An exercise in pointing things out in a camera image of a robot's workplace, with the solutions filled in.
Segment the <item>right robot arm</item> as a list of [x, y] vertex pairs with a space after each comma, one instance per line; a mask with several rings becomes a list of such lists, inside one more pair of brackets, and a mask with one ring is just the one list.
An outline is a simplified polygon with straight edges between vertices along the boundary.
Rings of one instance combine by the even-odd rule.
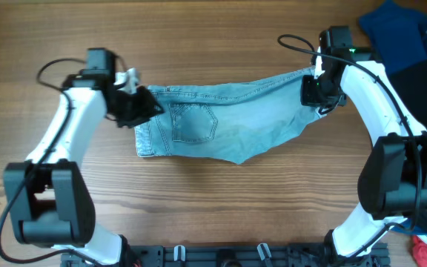
[[392, 228], [412, 230], [427, 210], [427, 130], [393, 89], [380, 57], [355, 47], [347, 26], [320, 34], [316, 69], [302, 80], [301, 103], [326, 115], [351, 100], [373, 148], [357, 183], [359, 203], [330, 234], [332, 262], [370, 254]]

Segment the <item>light blue jeans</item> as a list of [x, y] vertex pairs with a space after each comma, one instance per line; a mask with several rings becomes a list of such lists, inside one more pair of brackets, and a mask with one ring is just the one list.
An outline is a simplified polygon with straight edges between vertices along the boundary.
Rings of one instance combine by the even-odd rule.
[[140, 157], [187, 156], [242, 164], [298, 137], [320, 119], [300, 102], [307, 67], [253, 82], [150, 85], [165, 112], [137, 126]]

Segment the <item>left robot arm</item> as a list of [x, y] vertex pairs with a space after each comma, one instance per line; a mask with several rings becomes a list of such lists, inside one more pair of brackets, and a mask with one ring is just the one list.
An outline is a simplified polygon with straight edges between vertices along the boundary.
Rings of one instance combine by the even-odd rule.
[[2, 245], [10, 221], [18, 243], [60, 256], [63, 266], [139, 266], [125, 237], [96, 222], [96, 209], [81, 173], [93, 133], [104, 119], [134, 128], [164, 113], [135, 70], [106, 48], [91, 48], [82, 69], [56, 87], [59, 107], [36, 148], [3, 173], [7, 204], [0, 216], [0, 258], [14, 263]]

